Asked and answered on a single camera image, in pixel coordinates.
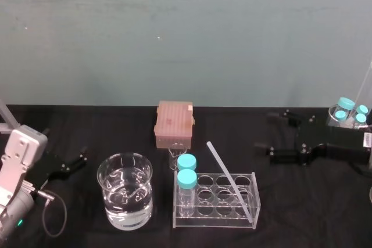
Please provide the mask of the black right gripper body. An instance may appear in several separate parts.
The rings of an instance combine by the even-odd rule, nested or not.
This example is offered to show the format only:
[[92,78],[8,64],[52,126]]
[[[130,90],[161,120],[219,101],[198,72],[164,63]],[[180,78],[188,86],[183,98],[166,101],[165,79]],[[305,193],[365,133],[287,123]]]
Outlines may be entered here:
[[371,133],[319,123],[302,124],[295,138],[298,163],[310,164],[318,158],[368,165]]

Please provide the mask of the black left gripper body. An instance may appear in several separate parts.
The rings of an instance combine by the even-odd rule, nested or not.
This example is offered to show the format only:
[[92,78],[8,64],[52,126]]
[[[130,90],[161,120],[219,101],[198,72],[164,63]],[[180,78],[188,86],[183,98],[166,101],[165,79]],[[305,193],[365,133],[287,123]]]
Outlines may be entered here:
[[34,191],[41,190],[49,181],[65,180],[70,176],[70,166],[60,156],[45,151],[41,158],[28,170],[27,182]]

